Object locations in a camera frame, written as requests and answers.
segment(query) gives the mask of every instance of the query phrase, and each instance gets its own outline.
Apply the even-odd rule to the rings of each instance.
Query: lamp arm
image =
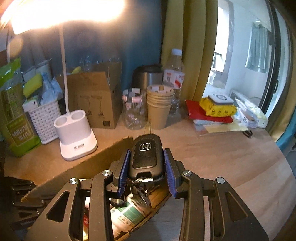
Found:
[[[66,101],[66,112],[67,115],[69,112],[68,104],[68,84],[67,84],[67,71],[66,71],[66,54],[65,54],[65,43],[64,43],[64,32],[63,24],[59,24],[59,40],[61,43],[61,53],[62,53],[62,65],[63,65],[63,75],[64,75],[64,84],[65,84],[65,101]]]

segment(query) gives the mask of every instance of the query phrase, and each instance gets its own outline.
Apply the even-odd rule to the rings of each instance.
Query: yellow package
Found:
[[[214,102],[207,97],[200,100],[200,107],[204,109],[206,116],[213,117],[232,116],[237,111],[234,105],[215,105]]]

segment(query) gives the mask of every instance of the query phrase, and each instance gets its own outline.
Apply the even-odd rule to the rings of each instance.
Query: yellow curtain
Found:
[[[296,38],[293,36],[293,66],[291,74],[291,83],[284,104],[278,103],[269,117],[266,130],[274,141],[277,141],[285,132],[291,117],[296,108]]]
[[[217,22],[217,0],[168,0],[161,64],[166,64],[173,48],[183,50],[183,100],[202,97],[215,51]]]

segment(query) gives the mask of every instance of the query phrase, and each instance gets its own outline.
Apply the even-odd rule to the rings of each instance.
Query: green packaging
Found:
[[[0,68],[0,132],[17,157],[41,145],[29,115],[22,108],[24,101],[18,58]]]

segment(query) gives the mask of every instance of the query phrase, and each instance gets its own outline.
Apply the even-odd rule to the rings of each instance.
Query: stack of paper cups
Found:
[[[152,129],[161,130],[165,127],[174,90],[165,85],[151,85],[147,88],[148,119]]]

